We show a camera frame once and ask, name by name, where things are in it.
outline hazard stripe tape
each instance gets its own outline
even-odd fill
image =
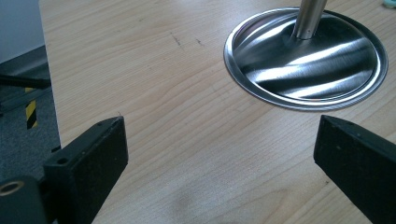
[[[25,92],[32,91],[32,88],[25,88]],[[32,129],[37,126],[37,115],[35,113],[35,100],[26,105],[26,128]]]

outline gray carpet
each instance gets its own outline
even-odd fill
[[[50,78],[45,48],[1,63],[0,74]],[[0,181],[18,175],[40,179],[43,162],[60,145],[50,88],[35,97],[37,126],[32,129],[27,129],[25,103],[21,104],[24,95],[22,87],[0,85]]]

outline metal stand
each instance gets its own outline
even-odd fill
[[[356,104],[385,78],[388,58],[360,23],[330,11],[326,0],[279,8],[239,24],[224,60],[254,96],[286,108],[321,111]]]

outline shiny silver disc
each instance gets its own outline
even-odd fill
[[[225,44],[235,81],[254,96],[299,110],[331,110],[368,97],[385,78],[387,54],[360,23],[325,11],[313,38],[292,35],[298,8],[280,8],[239,24]]]

